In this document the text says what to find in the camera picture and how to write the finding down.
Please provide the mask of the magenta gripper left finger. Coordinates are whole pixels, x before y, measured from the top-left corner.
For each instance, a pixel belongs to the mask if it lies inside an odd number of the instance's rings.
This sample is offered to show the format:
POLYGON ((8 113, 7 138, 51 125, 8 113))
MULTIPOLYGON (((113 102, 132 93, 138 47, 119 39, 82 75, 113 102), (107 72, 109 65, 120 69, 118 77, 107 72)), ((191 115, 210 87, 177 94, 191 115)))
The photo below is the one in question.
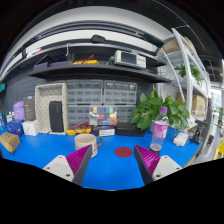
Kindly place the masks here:
POLYGON ((58 155, 44 167, 44 170, 81 185, 91 156, 92 146, 84 146, 68 156, 58 155))

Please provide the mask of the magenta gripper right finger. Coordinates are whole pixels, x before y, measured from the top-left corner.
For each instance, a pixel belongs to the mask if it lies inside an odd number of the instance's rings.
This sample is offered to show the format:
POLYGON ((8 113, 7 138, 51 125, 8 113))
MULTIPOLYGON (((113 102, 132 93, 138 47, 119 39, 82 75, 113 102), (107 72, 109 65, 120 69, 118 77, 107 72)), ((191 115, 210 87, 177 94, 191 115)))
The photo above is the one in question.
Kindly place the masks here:
POLYGON ((134 156, 145 185, 182 169, 168 155, 159 156, 141 146, 134 146, 134 156))

